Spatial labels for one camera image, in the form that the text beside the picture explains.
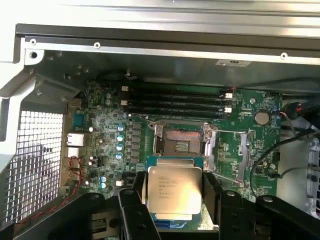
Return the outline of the CPU socket with gold pins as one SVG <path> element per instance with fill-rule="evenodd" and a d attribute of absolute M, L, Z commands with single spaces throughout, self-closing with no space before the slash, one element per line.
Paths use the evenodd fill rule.
<path fill-rule="evenodd" d="M 161 157 L 201 157 L 206 154 L 213 136 L 206 122 L 157 120 L 148 128 L 154 131 L 153 155 Z"/>

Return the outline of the silver socket cover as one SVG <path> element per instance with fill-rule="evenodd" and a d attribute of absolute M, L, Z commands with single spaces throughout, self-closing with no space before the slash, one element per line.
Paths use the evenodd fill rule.
<path fill-rule="evenodd" d="M 203 170 L 206 172 L 215 172 L 215 147 L 217 143 L 218 128 L 207 122 L 203 124 L 203 143 L 204 143 L 204 161 Z"/>

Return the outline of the green motherboard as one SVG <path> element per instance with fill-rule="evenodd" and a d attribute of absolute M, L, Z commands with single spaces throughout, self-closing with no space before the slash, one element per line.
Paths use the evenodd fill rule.
<path fill-rule="evenodd" d="M 146 89 L 173 89 L 185 92 L 233 93 L 228 119 L 205 119 L 128 113 L 121 105 L 122 86 Z M 84 146 L 65 147 L 61 178 L 73 181 L 78 193 L 99 193 L 105 198 L 122 188 L 133 186 L 137 173 L 147 171 L 148 156 L 153 155 L 154 131 L 149 123 L 158 120 L 209 123 L 219 130 L 214 148 L 215 172 L 211 173 L 225 190 L 254 201 L 255 195 L 275 195 L 277 182 L 270 177 L 278 170 L 280 154 L 272 150 L 261 155 L 280 140 L 283 95 L 275 90 L 253 87 L 208 87 L 142 81 L 89 81 L 68 106 L 68 134 L 84 134 Z M 73 130 L 75 110 L 87 113 L 87 131 Z M 266 125 L 255 122 L 258 111 L 269 113 Z"/>

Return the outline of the thin metal locking lever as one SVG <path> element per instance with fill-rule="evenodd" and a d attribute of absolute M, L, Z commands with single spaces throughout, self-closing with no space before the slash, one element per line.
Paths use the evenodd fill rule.
<path fill-rule="evenodd" d="M 221 130 L 221 129 L 213 129 L 213 132 L 221 132 L 221 133 L 233 133 L 233 134 L 240 134 L 240 135 L 247 135 L 248 132 L 245 131 L 231 131 L 231 130 Z"/>

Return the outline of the silver ethernet port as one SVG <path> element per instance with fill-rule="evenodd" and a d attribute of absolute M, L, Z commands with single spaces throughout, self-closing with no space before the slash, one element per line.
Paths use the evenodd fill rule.
<path fill-rule="evenodd" d="M 69 133 L 66 136 L 66 144 L 68 146 L 83 147 L 85 135 L 81 133 Z"/>

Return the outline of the black RAM slot white clips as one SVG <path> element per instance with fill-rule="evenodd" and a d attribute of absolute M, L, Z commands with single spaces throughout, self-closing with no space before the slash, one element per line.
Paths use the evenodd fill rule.
<path fill-rule="evenodd" d="M 200 103 L 185 103 L 172 101 L 148 101 L 148 100 L 121 100 L 121 106 L 128 108 L 151 108 L 151 109 L 171 109 L 171 110 L 190 110 L 190 111 L 206 111 L 212 113 L 227 113 L 233 112 L 232 107 L 214 104 Z"/>
<path fill-rule="evenodd" d="M 219 93 L 205 93 L 205 92 L 190 92 L 181 91 L 178 89 L 168 89 L 168 88 L 132 88 L 129 86 L 122 86 L 121 91 L 127 96 L 135 97 L 146 97 L 146 96 L 156 96 L 156 97 L 191 97 L 191 98 L 217 98 L 217 99 L 227 99 L 233 98 L 234 94 L 232 92 L 220 91 Z"/>

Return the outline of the blue VGA port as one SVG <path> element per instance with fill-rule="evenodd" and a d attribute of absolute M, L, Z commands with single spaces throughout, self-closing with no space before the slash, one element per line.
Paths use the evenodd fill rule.
<path fill-rule="evenodd" d="M 73 113 L 72 129 L 74 131 L 87 131 L 87 113 L 75 110 Z"/>

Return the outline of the silver coin cell battery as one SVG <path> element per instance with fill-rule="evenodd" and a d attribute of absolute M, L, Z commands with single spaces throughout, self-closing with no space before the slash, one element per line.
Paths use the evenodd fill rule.
<path fill-rule="evenodd" d="M 261 126 L 267 125 L 270 122 L 270 115 L 266 111 L 257 111 L 254 115 L 254 121 Z"/>

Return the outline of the black connector with red mark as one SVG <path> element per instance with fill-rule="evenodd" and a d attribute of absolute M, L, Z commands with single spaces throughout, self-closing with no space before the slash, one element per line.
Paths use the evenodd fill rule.
<path fill-rule="evenodd" d="M 320 101 L 309 100 L 304 103 L 287 103 L 282 110 L 289 117 L 290 120 L 295 120 L 299 117 L 320 110 Z"/>

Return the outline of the grey metal PC case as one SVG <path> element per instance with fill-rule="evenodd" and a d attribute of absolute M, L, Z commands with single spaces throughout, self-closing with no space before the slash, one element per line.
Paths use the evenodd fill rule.
<path fill-rule="evenodd" d="M 88 82 L 141 81 L 252 87 L 282 94 L 274 195 L 320 220 L 320 110 L 289 119 L 286 104 L 320 102 L 320 37 L 18 24 L 20 62 L 0 66 L 0 240 L 77 197 L 62 179 L 70 102 Z M 218 60 L 250 61 L 246 67 Z M 203 200 L 198 219 L 153 220 L 161 240 L 214 240 Z"/>

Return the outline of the white label sticker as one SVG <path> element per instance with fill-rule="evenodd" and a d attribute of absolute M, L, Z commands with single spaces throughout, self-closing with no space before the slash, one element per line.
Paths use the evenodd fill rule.
<path fill-rule="evenodd" d="M 217 66 L 226 66 L 226 67 L 247 67 L 251 63 L 252 63 L 251 61 L 244 61 L 244 60 L 219 59 L 215 64 Z"/>

